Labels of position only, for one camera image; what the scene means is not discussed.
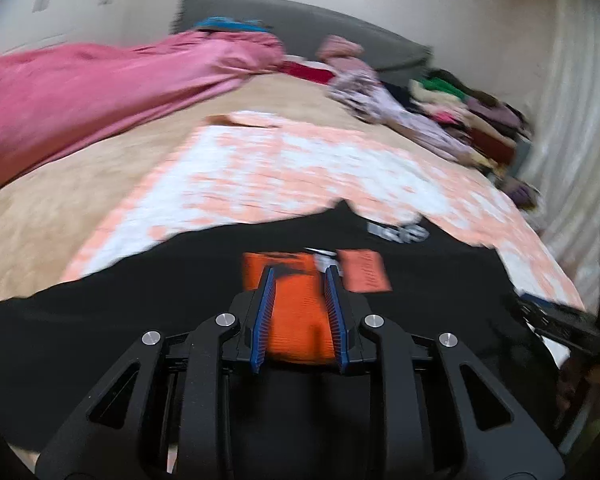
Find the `person's right hand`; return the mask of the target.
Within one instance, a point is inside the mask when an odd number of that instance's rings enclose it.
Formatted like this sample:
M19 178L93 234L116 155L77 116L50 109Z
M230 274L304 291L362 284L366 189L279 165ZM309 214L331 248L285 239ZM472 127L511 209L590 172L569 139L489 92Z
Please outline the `person's right hand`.
M559 370L556 400L562 413L562 440L574 441L589 424L600 420L600 364L571 352Z

